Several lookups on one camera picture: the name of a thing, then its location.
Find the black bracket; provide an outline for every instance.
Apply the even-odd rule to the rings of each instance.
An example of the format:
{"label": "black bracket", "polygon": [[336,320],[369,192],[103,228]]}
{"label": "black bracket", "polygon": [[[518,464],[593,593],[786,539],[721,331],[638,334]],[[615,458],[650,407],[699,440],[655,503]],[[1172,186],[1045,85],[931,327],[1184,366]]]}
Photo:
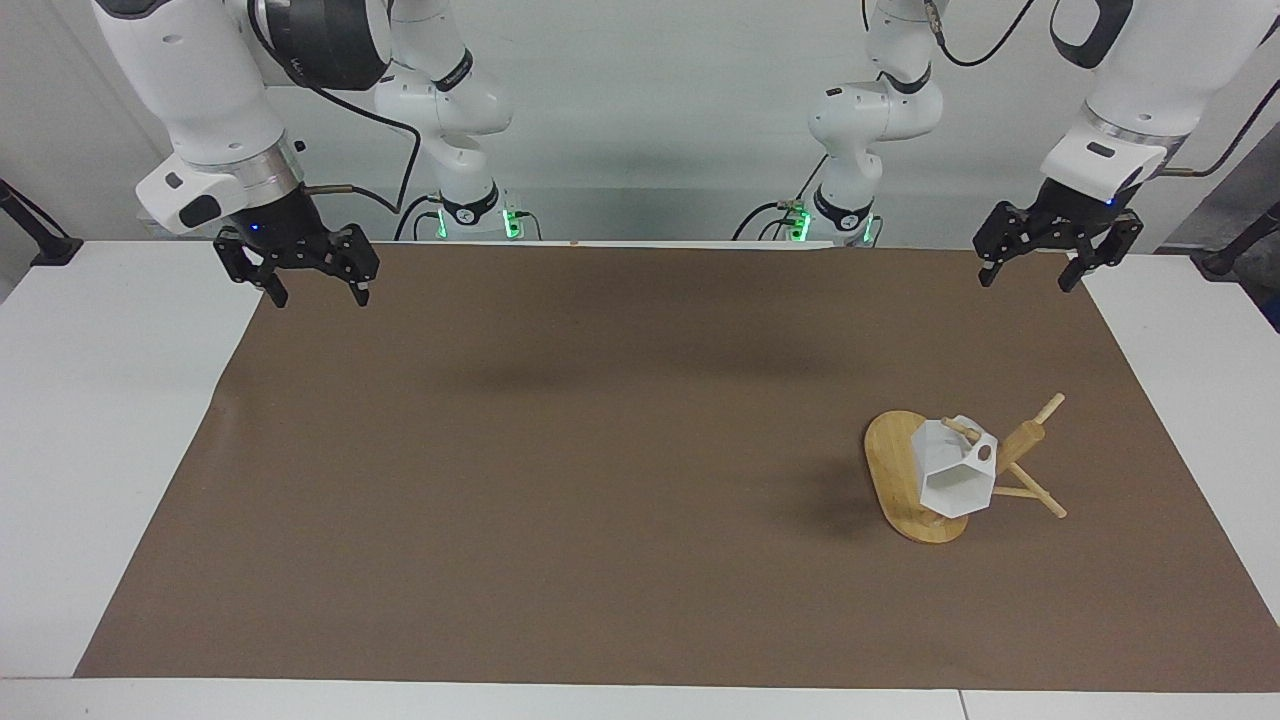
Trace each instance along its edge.
{"label": "black bracket", "polygon": [[[63,233],[61,237],[58,237],[49,232],[49,228],[36,219],[36,215],[32,214],[31,208],[28,208],[27,204],[31,204],[31,208],[35,208],[35,210],[41,213],[46,219],[49,218],[49,215],[46,215],[38,205],[27,200],[26,195],[14,190],[13,186],[0,178],[0,210],[8,213],[9,217],[18,223],[18,227],[27,231],[27,234],[29,234],[31,238],[36,241],[36,246],[40,247],[40,255],[36,255],[36,258],[31,261],[31,266],[60,268],[70,263],[72,258],[74,258],[76,254],[79,252],[79,249],[83,247],[84,241],[78,237],[69,237],[65,233]],[[51,219],[47,222],[54,224],[58,232],[63,232],[61,227]]]}
{"label": "black bracket", "polygon": [[223,228],[214,241],[227,275],[233,282],[261,288],[276,307],[284,307],[289,300],[276,270],[310,269],[335,277],[347,283],[361,307],[369,304],[369,283],[378,277],[378,254],[356,224],[338,232],[302,237],[292,249],[268,252],[259,264],[253,264],[247,249],[239,232],[232,227]]}
{"label": "black bracket", "polygon": [[1261,218],[1253,220],[1248,228],[1235,237],[1226,247],[1216,251],[1192,255],[1192,261],[1202,270],[1224,277],[1235,268],[1235,261],[1249,251],[1251,247],[1261,242],[1267,236],[1280,232],[1280,202],[1272,205]]}
{"label": "black bracket", "polygon": [[[991,287],[1004,264],[1014,258],[1043,249],[1074,250],[1076,256],[1057,278],[1062,292],[1071,292],[1084,275],[1097,268],[1119,265],[1143,228],[1137,213],[1123,210],[1111,222],[1102,242],[1094,247],[1092,238],[1097,233],[1091,233],[1084,225],[1065,218],[1055,218],[1047,225],[1034,220],[1030,211],[1020,210],[1010,202],[1000,202],[987,215],[987,222],[973,238],[973,247],[983,259],[982,269],[978,270],[978,282],[983,287]],[[1029,231],[1033,224],[1042,227]]]}
{"label": "black bracket", "polygon": [[475,202],[461,205],[448,197],[444,197],[442,193],[440,205],[444,206],[445,211],[448,211],[460,225],[475,225],[480,222],[480,218],[484,218],[485,214],[489,213],[489,210],[498,206],[498,199],[500,196],[502,195],[498,192],[498,183],[493,183],[493,187],[489,188],[489,193]]}
{"label": "black bracket", "polygon": [[831,224],[840,232],[851,232],[858,228],[858,225],[863,224],[863,220],[872,214],[872,205],[874,204],[876,199],[872,197],[872,201],[867,205],[856,210],[846,210],[845,208],[835,205],[827,200],[827,197],[822,195],[820,184],[818,186],[818,190],[813,191],[814,209],[818,210],[823,218],[831,220]]}

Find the wooden stand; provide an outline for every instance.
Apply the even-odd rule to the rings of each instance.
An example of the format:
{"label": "wooden stand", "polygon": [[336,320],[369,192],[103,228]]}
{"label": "wooden stand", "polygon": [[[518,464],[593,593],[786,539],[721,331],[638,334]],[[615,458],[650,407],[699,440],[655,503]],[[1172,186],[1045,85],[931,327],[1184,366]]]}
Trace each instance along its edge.
{"label": "wooden stand", "polygon": [[[1064,400],[1066,398],[1061,393],[1055,395],[1036,418],[1020,424],[996,451],[997,477],[1009,471],[1023,487],[997,486],[995,495],[1039,500],[1059,518],[1066,518],[1066,509],[1023,470],[1018,460],[1044,439],[1044,421]],[[920,505],[911,436],[924,420],[923,415],[908,410],[884,413],[867,428],[864,447],[876,496],[890,525],[913,541],[938,544],[960,537],[969,525],[969,518],[946,518]],[[970,442],[977,442],[980,437],[978,430],[956,423],[952,418],[943,418],[942,423]]]}

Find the white table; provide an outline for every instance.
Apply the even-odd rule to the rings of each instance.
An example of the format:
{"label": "white table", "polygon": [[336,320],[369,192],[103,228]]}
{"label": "white table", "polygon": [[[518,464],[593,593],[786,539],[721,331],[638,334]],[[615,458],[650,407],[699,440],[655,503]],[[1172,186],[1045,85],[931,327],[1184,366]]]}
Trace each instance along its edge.
{"label": "white table", "polygon": [[[1180,258],[1134,256],[1087,284],[1280,618],[1280,337]],[[0,304],[0,717],[1280,717],[1280,693],[67,679],[257,299],[204,242],[99,242]]]}

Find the oval wooden base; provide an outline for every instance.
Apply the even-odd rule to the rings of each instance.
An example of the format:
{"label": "oval wooden base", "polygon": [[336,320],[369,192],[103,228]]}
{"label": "oval wooden base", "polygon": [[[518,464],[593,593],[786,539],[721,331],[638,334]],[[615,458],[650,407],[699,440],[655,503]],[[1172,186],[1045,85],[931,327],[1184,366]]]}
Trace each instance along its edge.
{"label": "oval wooden base", "polygon": [[938,544],[960,537],[969,525],[969,516],[951,520],[920,505],[911,434],[923,424],[923,415],[891,410],[872,420],[864,447],[876,496],[888,524],[915,542]]}

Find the black cable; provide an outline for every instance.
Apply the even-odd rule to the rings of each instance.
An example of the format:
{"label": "black cable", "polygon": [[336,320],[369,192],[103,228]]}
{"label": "black cable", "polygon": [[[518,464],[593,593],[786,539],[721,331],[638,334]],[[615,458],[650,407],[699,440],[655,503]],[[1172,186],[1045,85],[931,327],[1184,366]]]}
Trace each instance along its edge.
{"label": "black cable", "polygon": [[55,220],[51,217],[49,217],[49,213],[46,213],[44,208],[41,208],[40,205],[36,205],[36,202],[32,199],[29,199],[26,195],[23,195],[22,191],[18,190],[17,187],[14,187],[14,186],[12,186],[9,183],[4,183],[4,184],[5,184],[5,187],[9,188],[9,192],[14,197],[18,199],[19,202],[22,202],[23,205],[26,205],[27,209],[31,210],[32,213],[40,215],[40,219],[45,220],[46,223],[49,223],[50,227],[52,227],[55,231],[58,231],[58,234],[63,236],[63,240],[70,240],[72,236],[67,234],[67,231],[63,229],[63,225],[59,225],[58,220]]}
{"label": "black cable", "polygon": [[1009,26],[1009,29],[1006,29],[1005,35],[1000,37],[1000,41],[996,42],[995,47],[988,50],[986,55],[978,58],[977,60],[961,60],[951,54],[951,50],[947,47],[947,38],[942,33],[942,13],[938,12],[938,6],[933,3],[933,0],[924,0],[924,10],[925,14],[929,17],[929,29],[933,31],[933,37],[937,38],[938,47],[942,49],[942,54],[947,58],[947,60],[951,60],[951,63],[961,68],[973,68],[986,63],[987,60],[992,59],[996,55],[996,53],[1000,53],[1000,49],[1004,47],[1005,42],[1007,42],[1009,38],[1014,35],[1014,31],[1018,29],[1018,26],[1021,24],[1023,18],[1027,17],[1027,13],[1032,9],[1032,5],[1034,4],[1036,0],[1027,0],[1027,4],[1024,4],[1023,9],[1019,10],[1018,17],[1014,18],[1012,24]]}
{"label": "black cable", "polygon": [[[820,170],[824,164],[827,164],[827,160],[829,160],[829,159],[831,159],[831,155],[823,155],[822,160],[818,160],[818,165],[814,167],[814,169],[813,169],[812,173],[809,173],[809,179],[804,181],[804,184],[800,187],[800,192],[796,193],[796,202],[804,200],[804,193],[805,193],[806,190],[809,190],[809,186],[813,184],[813,178],[818,177],[818,170]],[[786,215],[782,215],[782,219],[783,220],[790,220],[791,219],[791,210],[790,209],[787,209],[787,214]],[[773,240],[778,238],[778,233],[780,232],[782,232],[781,227],[777,228],[776,231],[773,231]]]}
{"label": "black cable", "polygon": [[413,150],[412,152],[410,152],[408,163],[406,163],[404,165],[404,177],[401,179],[399,195],[396,196],[394,205],[384,200],[384,205],[392,205],[393,208],[392,213],[399,213],[401,209],[404,206],[404,195],[408,193],[408,181],[413,174],[413,165],[417,163],[419,151],[421,151],[422,149],[422,133],[419,132],[419,129],[411,124],[393,120],[390,118],[384,118],[376,113],[370,113],[369,110],[358,105],[352,105],[351,102],[347,102],[346,100],[330,92],[326,92],[323,87],[307,79],[305,76],[298,73],[292,64],[287,63],[284,58],[282,58],[275,51],[275,47],[271,47],[271,45],[266,41],[266,36],[262,33],[262,26],[257,22],[257,12],[255,12],[253,9],[253,0],[244,0],[244,12],[248,13],[248,24],[253,29],[253,36],[257,37],[259,45],[261,45],[262,50],[265,50],[266,54],[270,55],[273,60],[275,60],[275,64],[280,65],[280,69],[283,69],[284,73],[289,76],[289,79],[310,90],[311,92],[315,92],[320,97],[324,97],[325,100],[333,102],[334,105],[343,108],[344,110],[349,110],[362,118],[374,120],[375,123],[402,129],[413,136]]}
{"label": "black cable", "polygon": [[538,215],[535,215],[535,214],[532,214],[532,213],[530,213],[527,210],[521,210],[520,213],[516,213],[516,217],[517,218],[532,218],[534,219],[534,227],[538,228],[538,242],[543,241],[543,223],[540,223],[538,220]]}
{"label": "black cable", "polygon": [[1216,173],[1226,163],[1228,158],[1230,158],[1231,154],[1235,152],[1235,149],[1240,146],[1240,141],[1244,140],[1244,136],[1248,135],[1249,128],[1252,128],[1253,123],[1257,122],[1258,117],[1262,114],[1262,110],[1265,110],[1267,104],[1271,102],[1271,99],[1275,97],[1276,91],[1280,91],[1280,79],[1276,79],[1276,82],[1271,86],[1271,90],[1268,90],[1267,94],[1262,96],[1262,100],[1253,109],[1253,113],[1249,114],[1249,119],[1244,120],[1244,124],[1240,126],[1240,132],[1235,133],[1235,137],[1231,140],[1231,143],[1226,146],[1225,151],[1222,151],[1222,156],[1219,158],[1216,163],[1210,165],[1208,169],[1193,170],[1192,168],[1165,168],[1156,177],[1207,178],[1208,176]]}
{"label": "black cable", "polygon": [[422,222],[422,218],[435,218],[436,220],[439,220],[440,214],[434,210],[428,210],[426,213],[422,213],[421,215],[413,218],[413,242],[417,242],[417,223]]}
{"label": "black cable", "polygon": [[367,197],[383,208],[387,208],[393,215],[396,214],[396,206],[390,204],[389,200],[378,195],[371,190],[360,187],[358,184],[312,184],[306,188],[307,195],[360,195]]}
{"label": "black cable", "polygon": [[773,209],[778,209],[777,202],[765,202],[764,205],[760,205],[755,210],[751,210],[751,213],[748,214],[746,219],[742,220],[742,224],[737,225],[737,229],[733,231],[733,240],[736,241],[737,238],[742,237],[742,231],[745,231],[746,225],[751,224],[751,220],[758,218],[760,213],[767,213]]}
{"label": "black cable", "polygon": [[788,224],[791,224],[791,220],[788,220],[787,218],[782,218],[781,220],[773,220],[772,223],[768,223],[768,224],[764,225],[764,229],[760,231],[760,234],[758,234],[755,237],[755,240],[764,240],[764,233],[769,232],[769,228],[772,228],[772,227],[777,227],[778,228],[778,229],[773,231],[773,240],[777,240],[778,238],[778,232],[785,225],[788,225]]}
{"label": "black cable", "polygon": [[401,214],[401,222],[396,225],[396,234],[392,236],[392,242],[399,242],[401,236],[404,234],[404,225],[408,223],[410,217],[413,215],[413,210],[424,202],[439,202],[439,199],[434,195],[420,195],[415,197],[413,201],[408,204],[408,208],[404,209],[404,213]]}

